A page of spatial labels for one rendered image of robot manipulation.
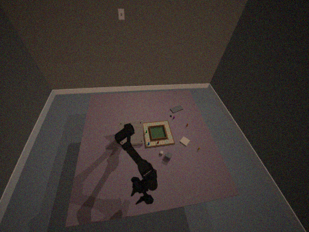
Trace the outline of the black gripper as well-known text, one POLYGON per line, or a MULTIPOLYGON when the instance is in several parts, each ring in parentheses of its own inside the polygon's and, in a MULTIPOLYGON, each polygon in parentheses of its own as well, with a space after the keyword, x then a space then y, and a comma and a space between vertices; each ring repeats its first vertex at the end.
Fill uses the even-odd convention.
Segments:
MULTIPOLYGON (((138 181, 140 181, 140 179, 139 179, 138 177, 132 177, 132 179, 131 179, 132 184, 133 184, 134 182, 138 182, 138 181)), ((142 193, 143 193, 143 196, 140 197, 140 199, 137 201, 136 204, 141 203, 142 201, 144 201, 146 204, 152 204, 153 201, 154 201, 154 199, 152 198, 151 195, 148 195, 148 194, 146 193, 146 191, 148 191, 148 188, 147 188, 147 180, 146 180, 146 179, 143 180, 143 184, 146 184, 146 188, 145 188, 145 190, 142 192, 142 193)), ((134 189, 132 189, 132 194, 131 194, 131 196, 133 196, 134 193, 135 193, 135 191, 134 191, 134 189)))

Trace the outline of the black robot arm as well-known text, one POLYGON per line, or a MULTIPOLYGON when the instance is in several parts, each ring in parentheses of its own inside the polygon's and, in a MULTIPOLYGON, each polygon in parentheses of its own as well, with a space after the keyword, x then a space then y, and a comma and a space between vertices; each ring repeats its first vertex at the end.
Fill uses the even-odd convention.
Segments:
MULTIPOLYGON (((140 157, 140 155, 135 151, 135 149, 132 147, 131 136, 133 134, 134 134, 133 126, 130 123, 125 124, 124 128, 115 134, 116 143, 119 144, 122 147, 122 149, 126 151, 128 155, 134 160, 134 162, 138 166, 138 170, 140 172, 140 175, 142 176, 142 179, 147 180, 147 188, 149 190, 156 190, 158 187, 157 173, 156 173, 157 170, 155 170, 152 167, 152 165, 148 163, 146 160, 143 160, 140 157), (121 145, 120 142, 125 138, 127 138, 127 142, 121 145)), ((146 184, 143 184, 143 180, 133 183, 132 188, 134 189, 135 192, 142 193, 145 190, 146 184)))

